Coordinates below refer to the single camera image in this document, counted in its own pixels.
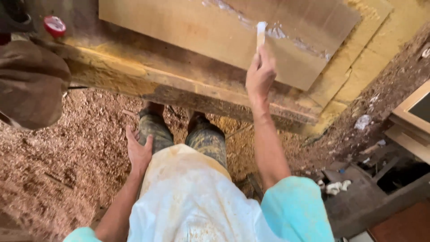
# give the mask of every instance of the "camouflage pants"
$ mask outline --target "camouflage pants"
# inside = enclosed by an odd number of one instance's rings
[[[164,119],[155,112],[142,109],[139,112],[139,143],[145,145],[146,137],[153,134],[152,153],[173,146],[173,134]],[[190,121],[185,144],[196,151],[207,155],[227,169],[227,156],[224,133],[205,117],[198,116]]]

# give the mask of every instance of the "leg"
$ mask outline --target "leg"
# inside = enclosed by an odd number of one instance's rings
[[[173,146],[173,134],[163,119],[164,105],[145,101],[143,109],[139,112],[139,143],[145,145],[146,137],[154,135],[152,154]]]
[[[201,112],[187,113],[188,136],[185,144],[198,152],[214,158],[227,169],[227,155],[224,133],[206,119]]]

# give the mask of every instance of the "hand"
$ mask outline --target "hand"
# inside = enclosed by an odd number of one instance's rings
[[[276,60],[264,45],[257,49],[246,74],[246,90],[252,108],[269,105],[269,89],[276,77]]]
[[[132,164],[132,171],[130,174],[136,174],[143,176],[146,168],[152,159],[152,142],[154,140],[153,135],[149,135],[146,138],[145,146],[139,144],[139,131],[132,132],[130,125],[127,125],[126,136],[128,141],[128,152],[129,159]]]

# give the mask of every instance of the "brown cloth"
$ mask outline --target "brown cloth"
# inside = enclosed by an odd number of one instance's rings
[[[0,46],[0,120],[31,130],[52,125],[70,78],[62,58],[30,41]]]

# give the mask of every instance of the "shirt sleeve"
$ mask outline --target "shirt sleeve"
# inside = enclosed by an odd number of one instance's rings
[[[89,227],[78,228],[73,230],[63,242],[101,242],[95,236],[95,233]]]
[[[287,177],[269,188],[261,210],[276,236],[290,242],[333,242],[319,186],[309,178]]]

